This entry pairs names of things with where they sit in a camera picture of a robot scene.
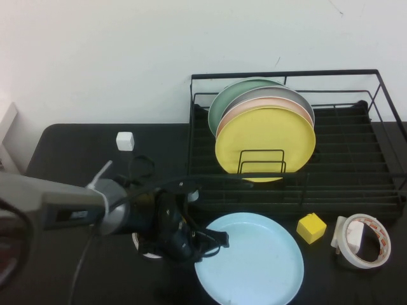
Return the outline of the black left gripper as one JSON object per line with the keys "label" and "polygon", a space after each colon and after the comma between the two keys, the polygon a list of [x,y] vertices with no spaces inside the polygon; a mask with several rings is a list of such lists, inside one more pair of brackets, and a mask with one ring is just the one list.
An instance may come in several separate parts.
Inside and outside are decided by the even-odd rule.
{"label": "black left gripper", "polygon": [[225,231],[203,229],[207,243],[196,226],[191,224],[179,208],[179,197],[160,193],[156,197],[156,212],[149,233],[139,234],[139,252],[149,258],[162,258],[172,262],[200,262],[228,248],[229,235]]}

